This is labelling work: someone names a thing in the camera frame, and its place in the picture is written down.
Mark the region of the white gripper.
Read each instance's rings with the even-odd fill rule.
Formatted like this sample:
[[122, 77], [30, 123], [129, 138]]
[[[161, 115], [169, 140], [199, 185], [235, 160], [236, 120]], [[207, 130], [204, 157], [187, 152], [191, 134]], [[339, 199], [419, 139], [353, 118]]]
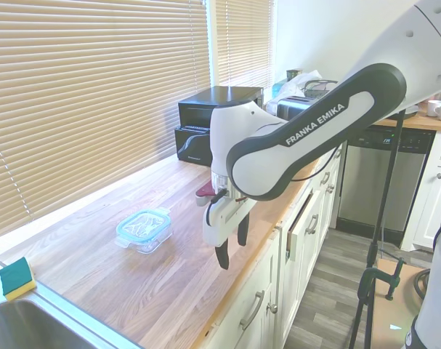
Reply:
[[247, 243], [251, 210], [250, 198], [237, 201], [233, 198], [222, 197], [214, 203], [211, 202], [204, 212], [203, 240], [215, 246], [217, 261], [224, 270], [230, 266], [229, 236], [236, 231], [238, 244], [245, 246]]

